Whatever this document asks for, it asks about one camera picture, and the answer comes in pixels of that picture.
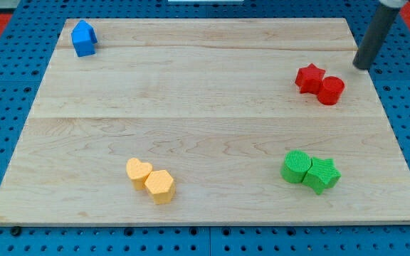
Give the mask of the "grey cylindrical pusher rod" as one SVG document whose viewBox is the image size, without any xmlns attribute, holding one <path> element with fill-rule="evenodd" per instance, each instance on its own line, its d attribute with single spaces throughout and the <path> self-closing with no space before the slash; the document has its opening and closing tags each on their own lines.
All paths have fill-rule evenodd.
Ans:
<svg viewBox="0 0 410 256">
<path fill-rule="evenodd" d="M 354 56 L 354 67 L 370 69 L 400 10 L 400 3 L 379 3 Z"/>
</svg>

